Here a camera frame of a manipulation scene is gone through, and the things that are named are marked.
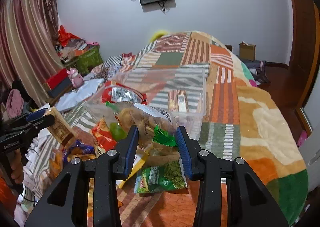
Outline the person's left hand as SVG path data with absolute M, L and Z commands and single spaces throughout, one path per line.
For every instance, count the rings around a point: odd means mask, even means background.
M 24 179 L 22 155 L 19 149 L 15 150 L 14 154 L 13 160 L 10 162 L 12 169 L 11 177 L 16 184 L 21 184 Z

